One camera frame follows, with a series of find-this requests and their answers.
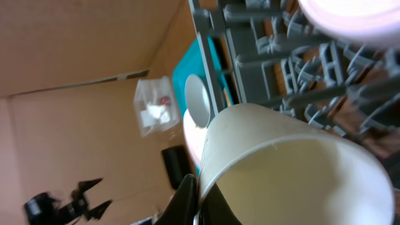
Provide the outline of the cream cup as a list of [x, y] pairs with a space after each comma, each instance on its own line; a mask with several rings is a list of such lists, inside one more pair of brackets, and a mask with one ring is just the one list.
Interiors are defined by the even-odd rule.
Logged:
[[257, 104], [210, 123], [199, 202], [218, 188], [242, 224], [392, 224], [392, 182], [360, 145]]

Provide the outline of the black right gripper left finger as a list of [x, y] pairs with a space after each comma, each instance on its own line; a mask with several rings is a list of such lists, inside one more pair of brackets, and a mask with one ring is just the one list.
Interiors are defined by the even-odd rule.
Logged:
[[154, 225], [193, 225], [198, 196], [196, 178], [185, 175], [167, 208]]

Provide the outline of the white napkin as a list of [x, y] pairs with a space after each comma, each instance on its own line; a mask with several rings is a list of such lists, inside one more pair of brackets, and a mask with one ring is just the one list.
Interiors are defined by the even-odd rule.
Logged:
[[165, 105], [148, 104], [146, 109], [140, 112], [140, 118], [144, 127], [166, 124], [171, 121], [171, 116]]

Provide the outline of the red snack wrapper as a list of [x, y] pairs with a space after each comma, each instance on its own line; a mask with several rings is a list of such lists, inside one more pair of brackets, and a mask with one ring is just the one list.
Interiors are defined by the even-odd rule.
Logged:
[[171, 99], [168, 96], [164, 96], [160, 99], [159, 102], [160, 105], [166, 105], [166, 106], [170, 106], [171, 105]]

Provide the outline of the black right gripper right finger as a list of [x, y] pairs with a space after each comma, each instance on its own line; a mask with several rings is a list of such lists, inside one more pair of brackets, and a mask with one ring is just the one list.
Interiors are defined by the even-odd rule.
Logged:
[[202, 202], [199, 223], [203, 225], [241, 225], [216, 184]]

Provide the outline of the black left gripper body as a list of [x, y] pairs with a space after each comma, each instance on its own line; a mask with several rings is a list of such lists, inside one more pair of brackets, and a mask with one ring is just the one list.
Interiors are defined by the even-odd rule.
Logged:
[[23, 205], [30, 225], [65, 225], [75, 219], [89, 220], [89, 205], [82, 194], [71, 197], [71, 201], [61, 205], [61, 200], [42, 192]]

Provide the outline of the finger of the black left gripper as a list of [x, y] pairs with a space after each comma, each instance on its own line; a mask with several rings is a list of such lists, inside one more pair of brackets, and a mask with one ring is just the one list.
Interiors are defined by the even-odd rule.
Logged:
[[112, 200], [108, 200], [92, 209], [88, 209], [87, 212], [84, 213], [84, 217], [87, 221], [90, 220], [100, 220], [105, 213], [106, 209], [110, 206]]
[[79, 181], [77, 184], [77, 188], [71, 193], [72, 199], [77, 200], [84, 198], [84, 193], [100, 183], [102, 180], [102, 178], [97, 178], [88, 181]]

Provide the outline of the small pink bowl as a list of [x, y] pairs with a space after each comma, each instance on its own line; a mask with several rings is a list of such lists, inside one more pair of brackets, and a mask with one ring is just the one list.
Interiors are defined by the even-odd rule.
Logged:
[[399, 49], [399, 0], [299, 0], [307, 19], [333, 38]]

